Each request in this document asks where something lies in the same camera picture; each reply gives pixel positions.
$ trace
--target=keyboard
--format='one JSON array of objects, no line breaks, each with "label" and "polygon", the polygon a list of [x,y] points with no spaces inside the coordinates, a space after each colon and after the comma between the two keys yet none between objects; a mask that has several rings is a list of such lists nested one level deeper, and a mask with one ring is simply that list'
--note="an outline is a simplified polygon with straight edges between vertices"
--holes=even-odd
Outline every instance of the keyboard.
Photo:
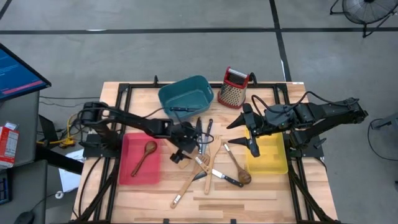
[{"label": "keyboard", "polygon": [[11,201],[10,170],[0,170],[0,205]]}]

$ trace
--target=computer screen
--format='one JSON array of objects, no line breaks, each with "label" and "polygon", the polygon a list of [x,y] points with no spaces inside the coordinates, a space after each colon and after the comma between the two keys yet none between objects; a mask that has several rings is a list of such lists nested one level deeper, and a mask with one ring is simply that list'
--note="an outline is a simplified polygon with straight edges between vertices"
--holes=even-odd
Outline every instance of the computer screen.
[{"label": "computer screen", "polygon": [[50,87],[51,83],[0,44],[0,101]]}]

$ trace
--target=teal plastic bin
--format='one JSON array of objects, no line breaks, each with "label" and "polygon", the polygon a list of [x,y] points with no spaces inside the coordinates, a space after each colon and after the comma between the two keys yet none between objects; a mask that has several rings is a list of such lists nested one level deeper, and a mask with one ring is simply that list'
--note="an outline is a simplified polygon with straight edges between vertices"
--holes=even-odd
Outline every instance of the teal plastic bin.
[{"label": "teal plastic bin", "polygon": [[[210,107],[214,98],[213,90],[205,77],[195,75],[193,77],[163,86],[158,93],[159,100],[165,113],[170,118],[187,119],[193,115],[202,113]],[[195,108],[195,111],[171,111],[170,108]]]}]

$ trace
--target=pink bin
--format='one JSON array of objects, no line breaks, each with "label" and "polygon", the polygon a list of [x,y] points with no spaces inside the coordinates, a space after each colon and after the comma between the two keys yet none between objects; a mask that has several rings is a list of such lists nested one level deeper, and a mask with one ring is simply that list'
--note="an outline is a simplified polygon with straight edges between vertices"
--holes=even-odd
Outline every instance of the pink bin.
[{"label": "pink bin", "polygon": [[[132,177],[131,172],[144,155],[144,148],[148,141],[155,141],[157,149],[146,157],[137,175]],[[125,134],[123,137],[119,184],[139,185],[159,183],[161,143],[159,139],[154,139],[145,133]]]}]

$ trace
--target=yellow cable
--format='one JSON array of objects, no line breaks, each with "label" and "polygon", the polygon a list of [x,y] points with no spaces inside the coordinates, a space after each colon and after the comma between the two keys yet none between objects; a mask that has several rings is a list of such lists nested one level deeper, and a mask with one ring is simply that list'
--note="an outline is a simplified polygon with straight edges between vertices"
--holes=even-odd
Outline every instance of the yellow cable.
[{"label": "yellow cable", "polygon": [[[67,136],[66,138],[61,139],[61,140],[58,140],[58,141],[49,142],[49,144],[63,143],[64,141],[66,141],[66,140],[68,140],[68,139],[73,139],[73,137],[76,136],[76,134],[74,134],[74,135],[71,136],[70,133],[69,133],[70,120],[71,120],[71,119],[73,118],[73,116],[75,116],[75,115],[76,115],[76,114],[71,115],[71,116],[69,117],[68,121],[67,121],[67,134],[68,134],[68,136]],[[36,143],[37,143],[37,144],[44,144],[44,142],[42,142],[42,141],[37,141]]]}]

